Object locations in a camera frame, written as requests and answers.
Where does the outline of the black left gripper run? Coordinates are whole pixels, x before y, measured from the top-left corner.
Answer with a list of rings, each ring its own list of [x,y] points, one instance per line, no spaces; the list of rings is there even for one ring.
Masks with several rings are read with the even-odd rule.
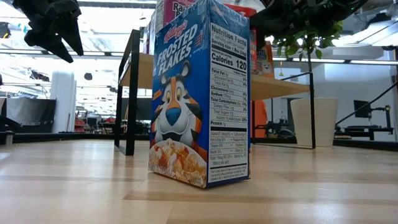
[[[30,30],[24,40],[30,47],[38,46],[68,63],[72,56],[62,38],[77,53],[83,55],[78,16],[81,10],[76,0],[13,0],[12,6],[29,20]]]

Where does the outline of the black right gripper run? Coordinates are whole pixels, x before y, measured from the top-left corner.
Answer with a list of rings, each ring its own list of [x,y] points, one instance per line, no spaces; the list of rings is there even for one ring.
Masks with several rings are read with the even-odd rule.
[[[265,9],[249,17],[250,28],[256,30],[256,47],[265,46],[265,38],[306,27],[331,26],[341,20],[333,1],[266,0]]]

